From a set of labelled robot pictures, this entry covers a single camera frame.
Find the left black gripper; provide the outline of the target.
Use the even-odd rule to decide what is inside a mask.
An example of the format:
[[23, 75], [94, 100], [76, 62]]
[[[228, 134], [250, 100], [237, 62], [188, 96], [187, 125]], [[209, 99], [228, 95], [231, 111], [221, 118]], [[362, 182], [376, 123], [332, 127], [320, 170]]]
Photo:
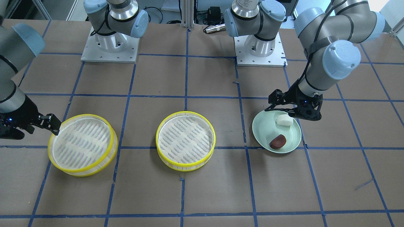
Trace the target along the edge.
[[[320, 112], [322, 101], [322, 94], [315, 94], [313, 97], [307, 96], [300, 90], [297, 83], [294, 83], [285, 93], [279, 89], [274, 90], [268, 96], [270, 106], [265, 108], [265, 112], [282, 111], [286, 112], [288, 116], [292, 118], [319, 121], [322, 118]], [[287, 104], [293, 104], [296, 105], [296, 107], [293, 109], [276, 108], [277, 105]]]

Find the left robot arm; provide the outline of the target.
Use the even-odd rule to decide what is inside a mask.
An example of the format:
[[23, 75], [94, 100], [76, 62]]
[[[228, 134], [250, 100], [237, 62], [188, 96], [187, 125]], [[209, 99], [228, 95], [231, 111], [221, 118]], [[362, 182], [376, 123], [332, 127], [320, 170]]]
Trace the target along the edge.
[[[247, 36], [244, 48], [258, 58], [275, 50], [276, 35], [286, 17], [285, 7], [275, 0], [235, 0], [224, 13], [227, 33], [231, 37]], [[385, 17], [371, 11], [367, 0], [332, 0], [330, 9], [306, 9], [296, 18], [294, 28], [307, 58], [300, 78], [287, 92], [274, 90], [266, 112], [278, 105], [290, 117], [318, 121], [323, 93], [356, 69], [361, 54], [355, 44], [379, 37]]]

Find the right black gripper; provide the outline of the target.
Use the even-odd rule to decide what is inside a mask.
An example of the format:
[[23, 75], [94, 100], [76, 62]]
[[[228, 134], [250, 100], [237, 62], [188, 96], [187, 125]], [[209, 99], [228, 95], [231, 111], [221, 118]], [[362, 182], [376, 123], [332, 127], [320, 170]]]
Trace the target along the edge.
[[0, 138], [21, 140], [25, 134], [18, 128], [33, 134], [35, 128], [47, 129], [57, 136], [62, 122], [54, 115], [43, 115], [38, 111], [34, 102], [25, 96], [25, 100], [19, 108], [9, 113], [0, 114]]

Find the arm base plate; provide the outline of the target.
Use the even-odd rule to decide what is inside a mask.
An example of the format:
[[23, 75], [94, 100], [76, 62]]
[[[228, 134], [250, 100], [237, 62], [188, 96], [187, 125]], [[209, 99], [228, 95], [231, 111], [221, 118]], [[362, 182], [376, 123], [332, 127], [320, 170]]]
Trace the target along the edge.
[[258, 40], [254, 35], [234, 37], [237, 66], [286, 67], [288, 65], [281, 37]]
[[89, 34], [81, 60], [92, 63], [136, 63], [140, 38], [121, 33], [110, 36]]

